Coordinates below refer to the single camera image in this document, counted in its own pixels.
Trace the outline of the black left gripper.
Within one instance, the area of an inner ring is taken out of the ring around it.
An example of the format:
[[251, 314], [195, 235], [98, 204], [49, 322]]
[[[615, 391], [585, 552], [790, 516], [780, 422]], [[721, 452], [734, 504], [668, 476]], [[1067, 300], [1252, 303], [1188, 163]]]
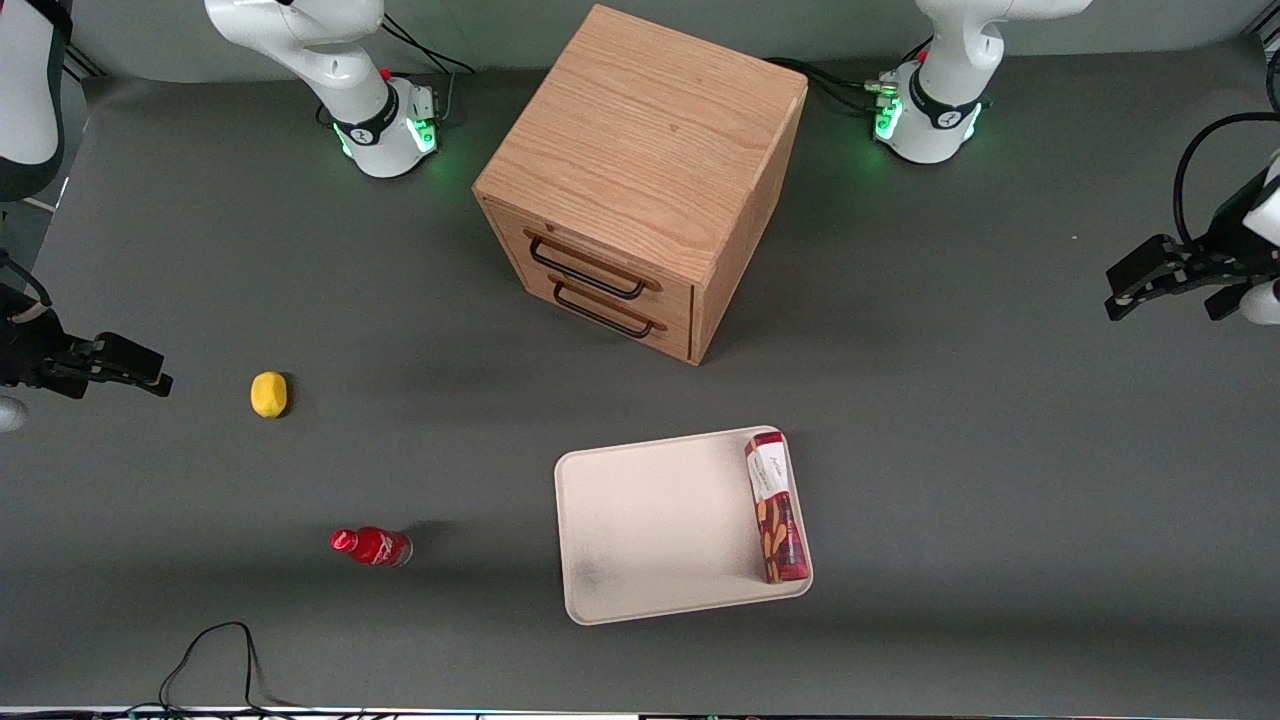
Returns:
[[1120, 322], [1142, 304], [1207, 286], [1224, 288], [1204, 300], [1210, 319], [1240, 313], [1248, 322], [1279, 320], [1277, 169], [1258, 172], [1219, 206], [1198, 240], [1220, 266], [1210, 277], [1187, 272], [1190, 250], [1170, 234], [1155, 234], [1106, 270], [1105, 309]]

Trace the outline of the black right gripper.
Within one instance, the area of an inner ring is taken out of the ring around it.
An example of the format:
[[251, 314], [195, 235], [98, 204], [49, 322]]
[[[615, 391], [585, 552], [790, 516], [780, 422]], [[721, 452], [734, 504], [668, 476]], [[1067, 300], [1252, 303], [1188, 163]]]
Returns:
[[58, 354], [69, 352], [68, 336], [52, 309], [26, 293], [1, 287], [1, 386], [49, 389], [67, 398], [83, 398], [88, 384], [118, 383], [168, 397], [173, 378], [163, 373], [164, 356], [120, 334], [96, 337], [96, 361], [68, 365], [68, 378], [50, 372]]

